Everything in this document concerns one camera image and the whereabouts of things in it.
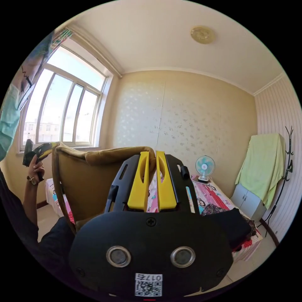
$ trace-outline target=screw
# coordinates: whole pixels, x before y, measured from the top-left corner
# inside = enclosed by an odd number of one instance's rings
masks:
[[[217,273],[216,273],[216,276],[217,277],[222,277],[224,274],[224,269],[222,268],[221,270],[219,270]]]
[[[147,219],[146,223],[147,223],[147,226],[152,227],[152,226],[156,225],[156,220],[155,220],[155,218],[151,217],[151,218]]]
[[[85,272],[81,269],[81,268],[76,268],[75,271],[81,276],[81,277],[85,277]]]

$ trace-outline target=green towel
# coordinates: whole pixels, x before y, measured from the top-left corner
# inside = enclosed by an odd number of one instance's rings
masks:
[[[285,141],[279,133],[253,135],[235,184],[257,195],[269,209],[283,176]]]

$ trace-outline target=coat rack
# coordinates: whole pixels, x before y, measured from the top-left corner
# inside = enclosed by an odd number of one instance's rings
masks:
[[[286,168],[286,170],[285,170],[285,175],[282,177],[282,179],[283,179],[283,184],[282,184],[281,191],[280,191],[280,193],[279,193],[279,195],[278,195],[277,201],[276,201],[275,205],[273,206],[273,208],[272,208],[270,214],[268,215],[268,217],[264,220],[264,222],[266,222],[266,221],[268,220],[267,226],[269,225],[270,219],[271,219],[272,215],[274,214],[274,211],[275,211],[275,209],[276,209],[276,207],[277,207],[277,203],[278,203],[278,201],[279,201],[279,199],[280,199],[280,196],[281,196],[281,194],[282,194],[284,185],[285,185],[285,183],[286,183],[287,181],[289,181],[289,178],[287,178],[287,175],[288,175],[289,172],[291,172],[291,173],[293,172],[293,160],[290,159],[290,156],[291,156],[291,155],[294,155],[294,153],[291,152],[291,151],[292,151],[292,133],[293,133],[293,126],[290,127],[290,133],[289,133],[288,129],[286,128],[286,126],[285,126],[285,129],[286,129],[286,131],[287,131],[287,133],[288,133],[288,139],[289,139],[289,149],[288,149],[288,152],[285,151],[286,154],[288,154],[288,163],[287,163],[287,168]]]

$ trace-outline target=hand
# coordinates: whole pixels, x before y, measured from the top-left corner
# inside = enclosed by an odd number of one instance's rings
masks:
[[[38,172],[41,172],[42,176],[44,176],[45,170],[43,167],[43,163],[41,161],[39,161],[36,164],[38,157],[35,154],[35,156],[32,158],[31,163],[29,164],[28,167],[28,176],[29,177],[34,177],[35,180],[37,181],[37,183],[40,182],[39,177],[38,177]]]

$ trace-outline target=baseboard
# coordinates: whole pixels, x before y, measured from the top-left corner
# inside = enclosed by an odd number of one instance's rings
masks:
[[[264,228],[267,230],[270,237],[273,239],[273,242],[275,246],[277,247],[279,245],[279,241],[275,235],[275,233],[272,231],[272,229],[267,225],[267,223],[261,218],[260,223],[264,226]]]
[[[41,201],[39,203],[37,203],[37,209],[41,208],[41,207],[45,207],[46,205],[48,205],[47,201]]]

